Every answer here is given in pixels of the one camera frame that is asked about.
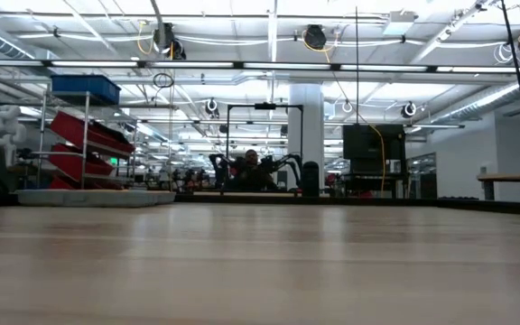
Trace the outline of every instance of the column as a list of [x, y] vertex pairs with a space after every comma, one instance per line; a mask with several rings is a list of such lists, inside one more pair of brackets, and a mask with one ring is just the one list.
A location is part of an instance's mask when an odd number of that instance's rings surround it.
[[[321, 84], [292, 84], [289, 105], [304, 105], [304, 139], [302, 161], [315, 162], [320, 169], [320, 188], [324, 188], [324, 96]], [[288, 153], [299, 153], [301, 145], [301, 113], [288, 109]], [[292, 171], [288, 170], [288, 189], [296, 187]]]

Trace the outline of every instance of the blue bin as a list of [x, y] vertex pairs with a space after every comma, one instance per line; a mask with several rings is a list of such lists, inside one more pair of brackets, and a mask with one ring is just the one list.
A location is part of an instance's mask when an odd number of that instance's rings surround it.
[[73, 105], [86, 104], [86, 92], [91, 94], [90, 105], [111, 106], [119, 104], [119, 91], [115, 83], [100, 75], [51, 76], [51, 93]]

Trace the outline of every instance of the person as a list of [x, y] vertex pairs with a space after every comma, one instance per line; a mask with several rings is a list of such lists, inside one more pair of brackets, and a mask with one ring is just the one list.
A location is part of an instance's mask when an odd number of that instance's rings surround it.
[[234, 187], [238, 190], [275, 190], [276, 184], [269, 173], [258, 166], [258, 153], [248, 150], [237, 168]]

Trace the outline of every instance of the white robot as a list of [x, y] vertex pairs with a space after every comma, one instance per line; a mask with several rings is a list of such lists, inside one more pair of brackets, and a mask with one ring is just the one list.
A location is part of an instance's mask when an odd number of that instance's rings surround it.
[[4, 106], [0, 110], [0, 146], [5, 150], [5, 165], [14, 165], [16, 144], [21, 144], [27, 138], [27, 130], [20, 125], [17, 117], [21, 114], [18, 106]]

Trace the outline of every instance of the gray platform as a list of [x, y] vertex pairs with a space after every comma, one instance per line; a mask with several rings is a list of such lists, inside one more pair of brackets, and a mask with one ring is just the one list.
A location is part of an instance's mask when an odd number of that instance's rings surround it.
[[176, 194], [158, 190], [19, 190], [32, 207], [141, 208], [172, 203]]

